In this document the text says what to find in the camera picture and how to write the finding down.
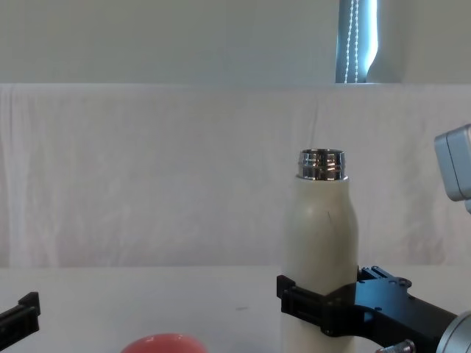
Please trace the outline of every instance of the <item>bottle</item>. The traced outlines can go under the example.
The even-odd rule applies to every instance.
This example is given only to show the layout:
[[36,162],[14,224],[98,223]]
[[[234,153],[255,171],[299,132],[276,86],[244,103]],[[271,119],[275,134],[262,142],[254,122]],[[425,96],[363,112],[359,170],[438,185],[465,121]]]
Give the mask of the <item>bottle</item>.
[[[283,237],[282,274],[326,295],[358,272],[358,224],[350,201],[344,152],[301,151]],[[320,328],[282,313],[282,353],[350,353],[353,338],[331,338]]]

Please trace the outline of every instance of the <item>white curtain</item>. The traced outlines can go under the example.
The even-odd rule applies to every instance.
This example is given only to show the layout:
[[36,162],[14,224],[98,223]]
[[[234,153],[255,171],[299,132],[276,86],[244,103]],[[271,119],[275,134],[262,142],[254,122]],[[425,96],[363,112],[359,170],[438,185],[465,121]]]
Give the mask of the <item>white curtain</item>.
[[361,264],[470,264],[433,138],[471,86],[0,86],[0,264],[268,265],[297,153],[347,153]]

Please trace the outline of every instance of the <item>white table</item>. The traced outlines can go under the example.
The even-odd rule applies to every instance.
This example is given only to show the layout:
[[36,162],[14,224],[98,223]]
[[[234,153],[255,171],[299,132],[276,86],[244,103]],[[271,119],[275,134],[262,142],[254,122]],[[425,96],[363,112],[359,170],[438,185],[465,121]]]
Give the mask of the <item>white table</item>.
[[[454,313],[471,309],[471,271],[384,267],[411,293]],[[0,309],[40,294],[40,331],[5,352],[119,353],[159,332],[186,332],[210,353],[279,351],[276,267],[0,270]],[[358,352],[375,344],[359,340]]]

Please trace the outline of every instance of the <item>black clamp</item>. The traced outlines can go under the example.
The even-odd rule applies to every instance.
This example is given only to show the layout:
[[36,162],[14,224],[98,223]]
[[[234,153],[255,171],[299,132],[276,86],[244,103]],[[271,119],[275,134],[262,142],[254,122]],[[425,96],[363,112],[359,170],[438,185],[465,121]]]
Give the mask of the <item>black clamp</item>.
[[358,336],[382,347],[411,340],[417,352],[435,353],[456,317],[407,293],[411,282],[373,266],[358,272],[357,282],[323,296],[277,277],[281,311],[319,326],[331,337]]
[[0,351],[37,332],[40,314],[37,292],[27,294],[18,301],[16,307],[0,313]]

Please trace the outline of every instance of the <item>red ball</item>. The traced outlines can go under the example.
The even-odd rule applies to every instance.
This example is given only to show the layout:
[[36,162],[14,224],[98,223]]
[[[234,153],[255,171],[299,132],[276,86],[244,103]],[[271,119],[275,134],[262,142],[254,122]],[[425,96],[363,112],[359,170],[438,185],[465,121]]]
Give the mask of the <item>red ball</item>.
[[165,333],[132,342],[122,353],[208,353],[196,338],[179,333]]

